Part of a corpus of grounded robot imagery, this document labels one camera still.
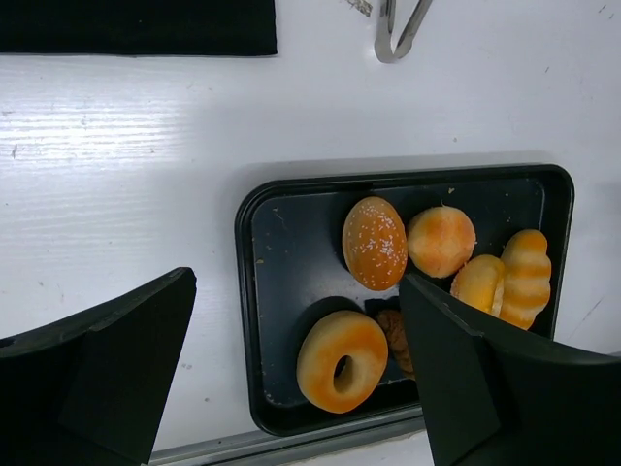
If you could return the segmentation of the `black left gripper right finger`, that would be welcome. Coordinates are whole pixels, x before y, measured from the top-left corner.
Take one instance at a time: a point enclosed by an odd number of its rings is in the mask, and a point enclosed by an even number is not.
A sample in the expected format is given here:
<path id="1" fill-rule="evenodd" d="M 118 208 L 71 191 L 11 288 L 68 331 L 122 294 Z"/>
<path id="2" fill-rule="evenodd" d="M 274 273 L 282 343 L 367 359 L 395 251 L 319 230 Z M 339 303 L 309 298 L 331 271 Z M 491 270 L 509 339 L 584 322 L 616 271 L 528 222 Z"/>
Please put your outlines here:
<path id="1" fill-rule="evenodd" d="M 620 360 L 519 329 L 406 275 L 409 352 L 438 465 L 616 465 Z"/>

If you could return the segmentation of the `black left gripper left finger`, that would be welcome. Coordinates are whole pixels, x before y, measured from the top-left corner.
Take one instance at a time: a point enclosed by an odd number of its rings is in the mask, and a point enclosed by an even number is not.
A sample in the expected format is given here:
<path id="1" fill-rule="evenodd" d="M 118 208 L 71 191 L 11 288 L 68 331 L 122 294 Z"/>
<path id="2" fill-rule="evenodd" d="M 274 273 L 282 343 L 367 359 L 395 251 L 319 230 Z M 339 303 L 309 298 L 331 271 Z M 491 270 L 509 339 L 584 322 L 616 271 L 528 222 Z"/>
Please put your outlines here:
<path id="1" fill-rule="evenodd" d="M 179 267 L 3 338 L 2 464 L 148 464 L 196 291 Z"/>

